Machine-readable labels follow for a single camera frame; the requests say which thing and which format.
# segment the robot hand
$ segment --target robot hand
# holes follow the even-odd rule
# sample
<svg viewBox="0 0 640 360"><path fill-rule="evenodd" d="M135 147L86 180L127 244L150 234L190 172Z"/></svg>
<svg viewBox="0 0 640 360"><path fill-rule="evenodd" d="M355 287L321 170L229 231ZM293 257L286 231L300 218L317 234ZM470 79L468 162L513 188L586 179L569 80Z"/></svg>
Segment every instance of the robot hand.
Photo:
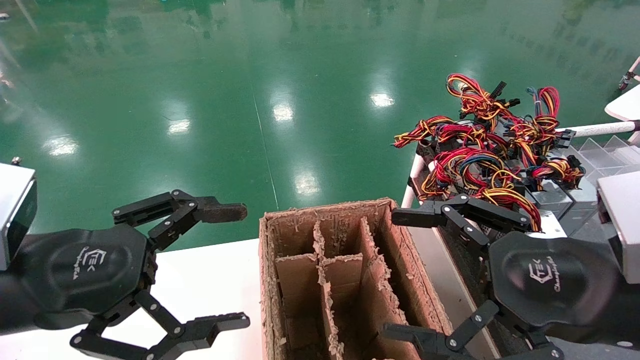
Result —
<svg viewBox="0 0 640 360"><path fill-rule="evenodd" d="M531 347L506 359L564 358L546 336L576 343L626 341L640 349L640 285L625 281L610 249L571 238L527 236L521 231L527 230L528 219L521 214L466 195L395 209L391 219L417 227L452 222L467 250L483 262L478 281L488 300L451 335L398 324L382 329L388 338L414 343L423 359L472 359L465 345L494 319ZM467 219L506 234L490 242Z"/></svg>
<svg viewBox="0 0 640 360"><path fill-rule="evenodd" d="M198 222L246 217L244 204L220 204L174 190L112 211L115 226L26 235L0 272L0 335L32 329L68 329L88 323L70 345L103 359L173 360L211 347L221 331L248 327L244 313L180 323L150 294L156 251L173 244ZM136 226L165 218L148 232ZM101 336L142 307L167 335L150 349Z"/></svg>

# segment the logo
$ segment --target logo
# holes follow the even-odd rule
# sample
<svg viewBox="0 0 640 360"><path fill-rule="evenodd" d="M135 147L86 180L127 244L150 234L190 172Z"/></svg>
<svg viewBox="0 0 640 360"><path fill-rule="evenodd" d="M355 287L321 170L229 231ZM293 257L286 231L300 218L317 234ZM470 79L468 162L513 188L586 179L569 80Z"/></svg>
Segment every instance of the logo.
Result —
<svg viewBox="0 0 640 360"><path fill-rule="evenodd" d="M104 262L104 256L107 254L106 251L95 249L87 252L87 250L89 250L88 246L83 247L83 249L80 250L80 254L76 256L73 280L76 280L79 277L80 271L82 270L81 266L89 265L89 267L86 268L86 271L91 272L95 271L95 267L97 265Z"/></svg>
<svg viewBox="0 0 640 360"><path fill-rule="evenodd" d="M532 259L532 263L529 263L529 277L535 279L540 284L544 284L547 281L555 278L554 290L560 292L560 272L558 272L558 265L550 256L546 258L547 264L543 264L542 260Z"/></svg>
<svg viewBox="0 0 640 360"><path fill-rule="evenodd" d="M542 260L533 259L533 264L529 263L529 276L532 279L536 279L540 284L544 284L545 282L554 278L551 274L551 266L542 265Z"/></svg>

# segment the floor line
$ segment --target floor line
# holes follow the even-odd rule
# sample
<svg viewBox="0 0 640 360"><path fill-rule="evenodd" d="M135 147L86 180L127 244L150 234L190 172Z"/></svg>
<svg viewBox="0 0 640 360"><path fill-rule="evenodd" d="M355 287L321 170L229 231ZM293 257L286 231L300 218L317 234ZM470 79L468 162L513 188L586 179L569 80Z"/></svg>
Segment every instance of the floor line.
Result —
<svg viewBox="0 0 640 360"><path fill-rule="evenodd" d="M255 106L255 115L258 117L258 126L260 127L260 137L262 138L262 147L264 148L264 157L267 159L267 170L269 170L269 179L273 189L273 198L276 200L276 210L280 211L278 205L278 195L276 194L276 185L273 182L273 174L271 173L271 165L269 164L269 154L267 154L267 143L264 141L264 132L262 131L262 121L260 121L260 113L258 112L258 104L255 101L255 92L253 91L253 83L251 83L251 96L253 97L253 105Z"/></svg>

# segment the green epoxy floor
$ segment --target green epoxy floor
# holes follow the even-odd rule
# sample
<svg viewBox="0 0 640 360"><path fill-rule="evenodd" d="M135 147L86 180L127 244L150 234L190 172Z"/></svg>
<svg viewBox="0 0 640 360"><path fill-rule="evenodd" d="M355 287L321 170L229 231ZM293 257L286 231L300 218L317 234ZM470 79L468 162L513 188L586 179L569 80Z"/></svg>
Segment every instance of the green epoxy floor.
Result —
<svg viewBox="0 0 640 360"><path fill-rule="evenodd" d="M564 126L603 111L640 54L635 0L1 0L1 161L39 181L34 232L110 225L180 188L245 202L171 249L257 236L265 211L389 196L413 147L393 135L455 117L445 77L521 97L556 86Z"/></svg>

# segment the cardboard box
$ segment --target cardboard box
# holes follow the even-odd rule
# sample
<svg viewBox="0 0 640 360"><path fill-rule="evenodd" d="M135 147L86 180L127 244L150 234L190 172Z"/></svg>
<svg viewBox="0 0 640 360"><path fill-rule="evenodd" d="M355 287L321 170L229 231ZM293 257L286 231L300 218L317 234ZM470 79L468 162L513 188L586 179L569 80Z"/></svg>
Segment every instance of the cardboard box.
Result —
<svg viewBox="0 0 640 360"><path fill-rule="evenodd" d="M266 213L260 220L264 360L418 360L385 322L451 323L391 199Z"/></svg>

